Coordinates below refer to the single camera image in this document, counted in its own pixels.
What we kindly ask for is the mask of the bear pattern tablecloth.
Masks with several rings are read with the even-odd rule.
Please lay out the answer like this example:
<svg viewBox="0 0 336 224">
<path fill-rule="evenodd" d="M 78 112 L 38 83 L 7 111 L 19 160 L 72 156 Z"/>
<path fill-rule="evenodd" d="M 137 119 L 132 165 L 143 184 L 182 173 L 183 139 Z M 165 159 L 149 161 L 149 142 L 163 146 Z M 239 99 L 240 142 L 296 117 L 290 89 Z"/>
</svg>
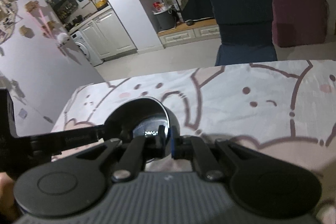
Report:
<svg viewBox="0 0 336 224">
<path fill-rule="evenodd" d="M 314 214 L 335 223 L 335 61 L 238 64 L 85 85 L 53 131 L 103 124 L 143 96 L 169 108 L 183 135 L 230 139 L 311 170 L 322 184 Z"/>
</svg>

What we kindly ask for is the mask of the white low drawer cabinet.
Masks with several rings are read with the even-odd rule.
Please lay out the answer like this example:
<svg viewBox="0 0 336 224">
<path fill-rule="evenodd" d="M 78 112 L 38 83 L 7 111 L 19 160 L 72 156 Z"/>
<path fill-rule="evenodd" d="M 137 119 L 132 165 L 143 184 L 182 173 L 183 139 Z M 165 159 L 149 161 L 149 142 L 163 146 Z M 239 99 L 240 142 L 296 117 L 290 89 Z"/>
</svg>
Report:
<svg viewBox="0 0 336 224">
<path fill-rule="evenodd" d="M 188 26 L 181 23 L 170 30 L 161 31 L 158 37 L 164 48 L 198 42 L 208 39 L 220 38 L 219 26 L 215 19 L 207 19 L 195 22 Z"/>
</svg>

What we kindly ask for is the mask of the grey trash bin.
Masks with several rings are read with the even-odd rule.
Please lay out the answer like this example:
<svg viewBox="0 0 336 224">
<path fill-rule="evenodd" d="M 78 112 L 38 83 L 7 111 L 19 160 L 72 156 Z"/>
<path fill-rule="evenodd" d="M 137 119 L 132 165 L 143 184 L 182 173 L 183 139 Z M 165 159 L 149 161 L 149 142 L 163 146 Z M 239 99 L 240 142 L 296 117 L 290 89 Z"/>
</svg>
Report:
<svg viewBox="0 0 336 224">
<path fill-rule="evenodd" d="M 165 11 L 156 12 L 154 13 L 154 16 L 159 23 L 159 29 L 161 31 L 170 30 L 176 27 L 177 15 L 174 10 L 168 9 Z"/>
</svg>

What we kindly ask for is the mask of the white kitchen cabinet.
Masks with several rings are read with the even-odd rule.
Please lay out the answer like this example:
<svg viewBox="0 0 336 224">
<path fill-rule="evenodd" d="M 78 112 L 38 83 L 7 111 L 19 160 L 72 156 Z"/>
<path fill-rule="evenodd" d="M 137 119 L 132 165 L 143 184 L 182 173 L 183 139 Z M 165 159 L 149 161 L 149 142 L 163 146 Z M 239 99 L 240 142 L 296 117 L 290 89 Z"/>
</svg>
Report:
<svg viewBox="0 0 336 224">
<path fill-rule="evenodd" d="M 113 9 L 94 15 L 79 31 L 102 60 L 136 50 Z"/>
</svg>

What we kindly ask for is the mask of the maroon chair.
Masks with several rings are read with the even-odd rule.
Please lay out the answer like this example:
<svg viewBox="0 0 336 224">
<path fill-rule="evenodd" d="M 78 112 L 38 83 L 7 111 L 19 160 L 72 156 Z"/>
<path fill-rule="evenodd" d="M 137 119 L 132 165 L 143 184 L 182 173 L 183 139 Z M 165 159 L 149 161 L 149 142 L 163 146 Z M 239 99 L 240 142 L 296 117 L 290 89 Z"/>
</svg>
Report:
<svg viewBox="0 0 336 224">
<path fill-rule="evenodd" d="M 272 0 L 273 42 L 281 48 L 322 44 L 327 34 L 326 0 Z"/>
</svg>

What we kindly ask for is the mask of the white washing machine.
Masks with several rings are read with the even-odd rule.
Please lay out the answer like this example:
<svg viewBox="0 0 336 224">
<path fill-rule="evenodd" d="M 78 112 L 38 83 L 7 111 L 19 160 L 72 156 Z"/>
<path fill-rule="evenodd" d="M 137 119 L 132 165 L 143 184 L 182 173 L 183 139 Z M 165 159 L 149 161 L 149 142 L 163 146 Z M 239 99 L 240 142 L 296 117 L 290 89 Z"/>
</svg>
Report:
<svg viewBox="0 0 336 224">
<path fill-rule="evenodd" d="M 73 34 L 71 34 L 71 38 L 92 66 L 96 67 L 103 63 L 102 59 L 100 59 L 91 45 L 84 39 L 84 36 L 80 31 L 75 31 Z"/>
</svg>

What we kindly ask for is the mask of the dark blue chair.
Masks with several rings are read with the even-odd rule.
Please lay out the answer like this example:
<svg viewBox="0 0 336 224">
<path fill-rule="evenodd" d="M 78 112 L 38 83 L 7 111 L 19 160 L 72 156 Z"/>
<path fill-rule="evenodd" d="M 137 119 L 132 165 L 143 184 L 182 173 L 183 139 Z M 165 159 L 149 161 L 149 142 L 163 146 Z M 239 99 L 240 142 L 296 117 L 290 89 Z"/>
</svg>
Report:
<svg viewBox="0 0 336 224">
<path fill-rule="evenodd" d="M 221 45 L 216 66 L 277 60 L 272 0 L 210 0 Z"/>
</svg>

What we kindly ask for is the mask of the round steel bowl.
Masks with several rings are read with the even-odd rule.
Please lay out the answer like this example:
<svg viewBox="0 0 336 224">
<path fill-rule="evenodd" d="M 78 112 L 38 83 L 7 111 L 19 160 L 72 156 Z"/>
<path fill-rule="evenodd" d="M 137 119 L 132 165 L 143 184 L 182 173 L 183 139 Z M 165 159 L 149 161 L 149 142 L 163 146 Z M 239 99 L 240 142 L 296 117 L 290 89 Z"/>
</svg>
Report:
<svg viewBox="0 0 336 224">
<path fill-rule="evenodd" d="M 155 98 L 133 99 L 116 108 L 104 122 L 104 133 L 126 144 L 138 136 L 157 135 L 160 125 L 166 128 L 166 157 L 171 153 L 170 128 L 180 131 L 180 125 L 175 114 Z"/>
</svg>

